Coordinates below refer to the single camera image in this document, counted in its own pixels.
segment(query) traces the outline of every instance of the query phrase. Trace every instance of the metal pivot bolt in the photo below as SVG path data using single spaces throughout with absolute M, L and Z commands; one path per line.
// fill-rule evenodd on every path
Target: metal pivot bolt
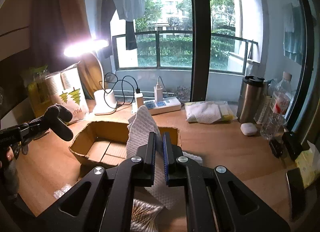
M 218 173 L 225 173 L 227 171 L 227 169 L 224 166 L 218 166 L 216 170 Z
M 96 175 L 102 174 L 104 169 L 102 167 L 96 167 L 93 169 L 93 173 Z
M 185 162 L 188 161 L 188 157 L 180 156 L 180 157 L 178 157 L 178 161 L 179 161 L 180 163 L 185 163 Z
M 131 158 L 131 161 L 134 162 L 134 163 L 138 163 L 142 160 L 142 158 L 140 156 L 134 156 Z

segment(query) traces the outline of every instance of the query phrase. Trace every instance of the wooden desk surface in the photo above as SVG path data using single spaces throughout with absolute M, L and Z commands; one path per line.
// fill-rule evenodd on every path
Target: wooden desk surface
M 121 107 L 112 115 L 90 116 L 89 120 L 128 122 L 131 107 Z M 236 175 L 264 202 L 285 220 L 289 220 L 289 199 L 286 171 L 295 167 L 288 157 L 281 161 L 272 154 L 262 137 L 246 137 L 240 123 L 189 124 L 185 111 L 175 111 L 153 116 L 158 126 L 176 127 L 180 130 L 180 143 L 184 151 L 199 155 L 204 166 L 223 165 Z M 81 121 L 70 125 L 74 136 L 88 123 Z M 54 201 L 53 192 L 69 183 L 74 185 L 79 177 L 80 163 L 68 150 L 71 142 L 59 139 L 52 131 L 29 145 L 27 156 L 17 160 L 20 178 L 19 193 L 30 210 L 37 216 Z M 186 231 L 184 205 L 180 209 L 161 213 L 160 230 Z

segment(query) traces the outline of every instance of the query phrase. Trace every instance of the triangular cutout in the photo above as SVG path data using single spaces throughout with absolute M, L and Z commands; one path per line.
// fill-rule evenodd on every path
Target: triangular cutout
M 73 217 L 76 217 L 83 205 L 91 187 L 90 182 L 82 184 L 75 192 L 73 192 L 59 207 L 59 209 Z
M 240 215 L 246 215 L 252 211 L 258 209 L 257 204 L 255 204 L 244 192 L 242 192 L 233 181 L 229 181 L 228 185 L 232 196 L 236 202 L 238 211 Z

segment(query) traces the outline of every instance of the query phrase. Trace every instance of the curtain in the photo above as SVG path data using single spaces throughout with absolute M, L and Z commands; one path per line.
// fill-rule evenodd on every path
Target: curtain
M 79 75 L 88 94 L 101 89 L 101 70 L 92 54 L 78 58 L 63 55 L 72 43 L 90 39 L 84 0 L 33 0 L 30 46 L 37 66 L 48 65 L 50 72 L 80 61 Z

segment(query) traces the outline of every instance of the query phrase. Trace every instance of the glowing lamp light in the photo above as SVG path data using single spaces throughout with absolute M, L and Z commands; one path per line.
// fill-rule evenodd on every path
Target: glowing lamp light
M 106 40 L 88 40 L 82 41 L 70 45 L 64 50 L 64 55 L 67 57 L 79 57 L 85 53 L 92 51 L 98 51 L 109 45 L 109 42 Z

